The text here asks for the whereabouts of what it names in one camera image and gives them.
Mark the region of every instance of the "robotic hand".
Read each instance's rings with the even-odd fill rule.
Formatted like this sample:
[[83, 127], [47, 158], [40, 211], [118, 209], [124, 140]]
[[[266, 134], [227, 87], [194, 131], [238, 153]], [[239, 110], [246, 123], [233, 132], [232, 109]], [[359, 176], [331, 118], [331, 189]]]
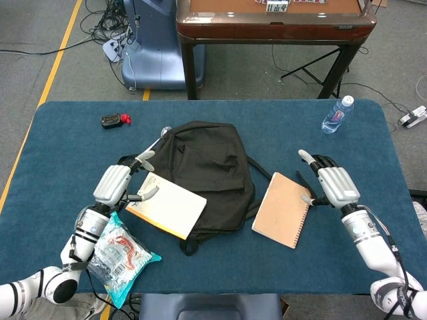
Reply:
[[153, 155], [154, 151], [144, 151], [129, 165], [112, 165], [107, 169], [93, 192], [95, 205], [84, 208], [77, 216], [74, 234], [61, 252], [62, 268], [46, 267], [24, 280], [1, 285], [0, 319], [28, 310], [33, 298], [43, 297], [58, 304], [74, 296], [81, 272], [89, 264], [111, 213], [128, 201], [145, 201], [157, 192], [158, 188], [145, 195], [128, 195], [126, 191], [131, 176], [140, 167], [154, 170], [146, 161]]
[[[421, 284], [405, 271], [399, 250], [386, 226], [367, 206], [357, 205], [360, 194], [347, 171], [329, 157], [311, 156], [304, 150], [299, 150], [298, 153], [312, 168], [326, 194], [324, 198], [303, 197], [303, 200], [309, 205], [331, 204], [340, 209], [342, 223], [366, 265], [389, 276], [371, 285], [371, 298], [375, 305], [388, 313], [386, 319], [394, 314], [427, 320], [427, 291], [424, 291]], [[383, 228], [391, 250], [369, 214], [374, 216]]]

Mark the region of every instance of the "key fob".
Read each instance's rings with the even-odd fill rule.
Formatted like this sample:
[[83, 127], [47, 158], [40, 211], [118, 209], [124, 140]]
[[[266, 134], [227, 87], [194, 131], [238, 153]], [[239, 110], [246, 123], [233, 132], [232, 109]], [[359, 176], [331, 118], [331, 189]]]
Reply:
[[104, 129], [111, 129], [115, 127], [120, 127], [123, 125], [123, 122], [121, 122], [120, 114], [116, 113], [113, 115], [104, 115], [101, 117], [101, 125]]

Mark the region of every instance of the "blue bottle label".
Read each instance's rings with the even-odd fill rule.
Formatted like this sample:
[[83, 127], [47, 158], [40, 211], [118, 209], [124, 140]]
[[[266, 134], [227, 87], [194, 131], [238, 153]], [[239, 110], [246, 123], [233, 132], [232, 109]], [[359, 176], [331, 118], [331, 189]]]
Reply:
[[331, 121], [339, 122], [340, 120], [342, 120], [342, 118], [344, 118], [344, 112], [342, 112], [341, 110], [337, 110]]

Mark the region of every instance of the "red object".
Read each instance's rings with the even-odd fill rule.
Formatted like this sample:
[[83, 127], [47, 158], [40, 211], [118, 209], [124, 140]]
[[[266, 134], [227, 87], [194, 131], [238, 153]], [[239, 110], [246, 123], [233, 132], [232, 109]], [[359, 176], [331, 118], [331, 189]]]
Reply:
[[129, 125], [132, 123], [131, 116], [128, 115], [127, 113], [120, 115], [120, 119], [121, 119], [121, 122], [123, 122], [123, 123], [127, 123]]
[[120, 245], [123, 245], [126, 248], [127, 261], [125, 266], [128, 270], [134, 270], [135, 266], [132, 263], [132, 258], [133, 258], [133, 254], [135, 253], [135, 249], [133, 248], [131, 241], [119, 235], [115, 239], [111, 239], [109, 243], [110, 244], [118, 243]]

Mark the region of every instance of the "yellow floor line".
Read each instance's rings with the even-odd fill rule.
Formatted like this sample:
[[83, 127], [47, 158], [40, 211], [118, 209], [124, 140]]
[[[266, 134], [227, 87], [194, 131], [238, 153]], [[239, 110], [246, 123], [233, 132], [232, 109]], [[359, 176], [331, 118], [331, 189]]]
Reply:
[[[69, 18], [68, 26], [67, 26], [67, 29], [65, 30], [64, 38], [62, 38], [61, 45], [59, 46], [60, 49], [63, 49], [67, 46], [67, 42], [71, 34], [71, 31], [73, 30], [75, 19], [77, 18], [77, 14], [79, 13], [79, 9], [82, 1], [83, 0], [77, 0], [77, 2], [75, 3], [73, 13]], [[49, 94], [49, 91], [51, 90], [51, 86], [52, 86], [53, 80], [55, 79], [56, 72], [58, 71], [59, 64], [61, 63], [63, 54], [64, 54], [64, 51], [60, 51], [56, 55], [55, 62], [53, 63], [51, 72], [49, 74], [49, 77], [47, 78], [45, 88], [43, 90], [43, 93], [41, 94], [39, 104], [37, 105], [37, 107], [44, 104], [44, 102], [46, 102], [47, 100], [47, 96]]]
[[[77, 0], [77, 2], [75, 3], [73, 13], [71, 14], [71, 17], [69, 18], [67, 29], [65, 30], [64, 37], [62, 39], [61, 45], [59, 46], [60, 49], [63, 49], [63, 48], [65, 48], [67, 46], [67, 42], [68, 42], [69, 36], [71, 34], [71, 30], [73, 30], [75, 19], [77, 17], [77, 13], [79, 12], [79, 9], [80, 9], [82, 1], [83, 0]], [[47, 96], [48, 96], [48, 94], [50, 92], [53, 80], [55, 79], [56, 72], [58, 71], [59, 64], [61, 62], [63, 54], [64, 54], [64, 51], [60, 51], [56, 55], [55, 62], [53, 63], [51, 72], [49, 74], [49, 77], [47, 78], [47, 81], [46, 81], [46, 84], [45, 84], [45, 88], [44, 88], [44, 90], [43, 90], [43, 92], [41, 94], [41, 97], [40, 97], [40, 100], [39, 100], [39, 104], [37, 105], [37, 108], [40, 107], [40, 105], [44, 104], [44, 102], [46, 102]], [[22, 153], [22, 149], [24, 148], [24, 144], [27, 141], [28, 133], [29, 133], [29, 130], [31, 128], [31, 124], [32, 123], [33, 122], [31, 121], [31, 123], [30, 123], [30, 125], [28, 127], [28, 130], [27, 130], [27, 134], [25, 135], [24, 141], [22, 142], [21, 148], [19, 149], [18, 155], [17, 155], [17, 157], [15, 159], [15, 162], [14, 162], [14, 164], [12, 166], [11, 174], [9, 175], [9, 178], [7, 178], [6, 186], [5, 186], [5, 188], [4, 188], [4, 190], [3, 190], [2, 194], [1, 194], [1, 198], [0, 198], [0, 214], [1, 214], [1, 210], [3, 209], [3, 206], [5, 204], [6, 196], [7, 196], [8, 192], [9, 192], [9, 188], [10, 188], [10, 185], [11, 185], [12, 177], [15, 174], [15, 170], [16, 170], [16, 167], [18, 165], [19, 158], [20, 158], [21, 153]]]
[[150, 94], [150, 89], [145, 89], [144, 90], [144, 94], [142, 95], [142, 99], [144, 100], [144, 101], [148, 101], [149, 100], [149, 94]]
[[105, 307], [104, 311], [102, 311], [102, 314], [101, 314], [101, 317], [99, 318], [99, 320], [108, 320], [110, 311], [111, 311], [111, 307], [109, 305], [107, 305]]

